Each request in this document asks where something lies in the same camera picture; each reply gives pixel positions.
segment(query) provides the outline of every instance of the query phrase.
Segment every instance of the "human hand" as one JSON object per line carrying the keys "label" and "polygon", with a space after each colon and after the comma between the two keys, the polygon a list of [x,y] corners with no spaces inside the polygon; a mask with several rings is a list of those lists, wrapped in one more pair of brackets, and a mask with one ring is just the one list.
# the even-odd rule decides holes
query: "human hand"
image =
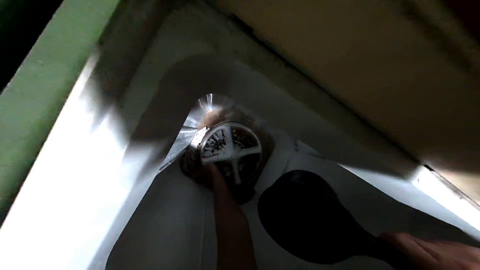
{"label": "human hand", "polygon": [[220,171],[214,163],[204,165],[200,170],[194,172],[192,175],[197,184],[204,185],[210,190],[213,189],[214,177],[218,177],[219,175],[221,177]]}
{"label": "human hand", "polygon": [[480,269],[480,248],[448,241],[425,241],[408,233],[380,236],[407,255],[419,270]]}

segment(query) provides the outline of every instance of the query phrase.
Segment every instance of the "drain strainer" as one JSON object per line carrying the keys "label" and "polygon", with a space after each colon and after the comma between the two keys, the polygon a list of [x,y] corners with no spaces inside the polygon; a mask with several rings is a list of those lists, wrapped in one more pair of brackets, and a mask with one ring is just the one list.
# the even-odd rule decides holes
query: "drain strainer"
{"label": "drain strainer", "polygon": [[257,135],[237,122],[213,127],[200,144],[201,163],[215,163],[225,180],[235,184],[246,184],[254,178],[262,158],[262,145]]}

